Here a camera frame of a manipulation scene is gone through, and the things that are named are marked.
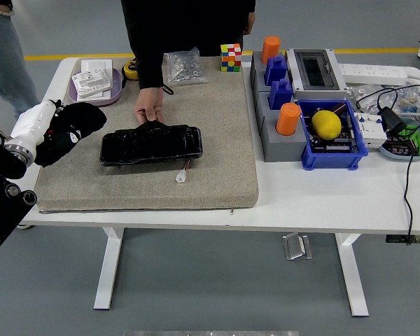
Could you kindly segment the person's left hand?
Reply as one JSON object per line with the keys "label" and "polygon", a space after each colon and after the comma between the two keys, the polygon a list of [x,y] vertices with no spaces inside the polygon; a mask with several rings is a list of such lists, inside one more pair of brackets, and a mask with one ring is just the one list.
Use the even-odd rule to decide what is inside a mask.
{"label": "person's left hand", "polygon": [[243,31],[243,35],[249,35],[252,31],[254,22],[256,21],[256,15],[254,12],[250,12],[247,17],[246,27]]}

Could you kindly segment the person's right hand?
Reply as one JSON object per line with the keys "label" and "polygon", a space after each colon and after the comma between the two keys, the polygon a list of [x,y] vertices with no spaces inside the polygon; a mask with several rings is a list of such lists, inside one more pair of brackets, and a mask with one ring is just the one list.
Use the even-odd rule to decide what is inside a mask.
{"label": "person's right hand", "polygon": [[163,91],[161,87],[141,89],[134,105],[134,114],[139,124],[148,121],[165,121],[162,114]]}

